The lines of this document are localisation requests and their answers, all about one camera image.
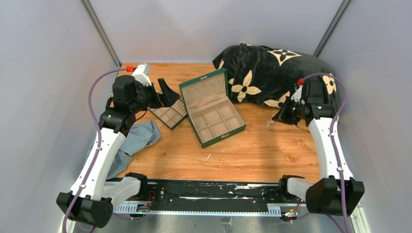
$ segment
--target blue cloth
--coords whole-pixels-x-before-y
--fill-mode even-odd
[[[126,170],[127,166],[132,161],[132,156],[134,154],[145,147],[153,145],[161,136],[159,128],[152,120],[133,125],[113,160],[107,179],[112,179],[122,171]],[[90,154],[92,147],[93,143],[90,145],[86,159]]]

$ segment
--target floral pillow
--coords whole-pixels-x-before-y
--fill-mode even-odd
[[[233,103],[252,102],[279,108],[287,96],[293,95],[299,79],[318,72],[333,74],[332,68],[315,56],[246,44],[226,48],[213,64],[216,69],[227,69],[229,99]],[[324,80],[329,100],[337,110],[333,78],[319,79]]]

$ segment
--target metal corner post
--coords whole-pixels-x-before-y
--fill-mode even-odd
[[[319,57],[325,48],[328,40],[332,36],[333,32],[335,31],[336,27],[339,24],[339,21],[343,17],[344,13],[348,9],[349,4],[352,2],[352,0],[343,0],[341,5],[339,6],[338,11],[336,12],[335,16],[333,17],[332,21],[330,22],[328,28],[326,29],[325,34],[323,35],[321,41],[318,44],[318,47],[316,48],[315,52],[313,53],[313,56]]]
[[[106,47],[107,52],[109,53],[113,63],[116,65],[117,68],[120,68],[121,63],[119,58],[116,55],[116,52],[112,46],[112,44],[110,43],[106,33],[104,32],[104,29],[102,27],[102,25],[99,22],[99,19],[97,18],[96,13],[93,10],[92,5],[90,4],[89,0],[80,0],[80,2],[82,3],[83,7],[86,10],[87,15],[89,15],[90,17],[90,21],[92,22],[94,28],[97,31],[97,34],[99,34],[100,39],[102,40],[104,46]]]

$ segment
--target white wall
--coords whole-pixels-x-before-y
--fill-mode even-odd
[[[342,0],[91,0],[122,62],[211,62],[242,43],[312,54]]]
[[[339,122],[373,233],[410,232],[412,2],[355,0],[321,58],[348,91]]]
[[[80,1],[0,1],[0,232],[57,232],[57,194],[94,135],[88,89],[112,68]],[[95,91],[98,113],[113,78]]]

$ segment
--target wooden table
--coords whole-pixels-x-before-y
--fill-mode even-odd
[[[124,63],[122,67],[137,64]],[[180,93],[179,83],[215,70],[212,64],[150,65],[149,77],[156,90],[160,90],[157,79],[164,78],[177,93]],[[235,107],[246,123],[246,130],[205,149],[200,147],[188,119],[171,131],[148,112],[137,123],[154,120],[162,137],[135,154],[127,170],[119,176],[136,172],[153,179],[278,182],[282,175],[291,174],[318,181],[319,164],[310,133],[277,122],[267,127],[267,121],[278,111],[276,108],[251,103]]]

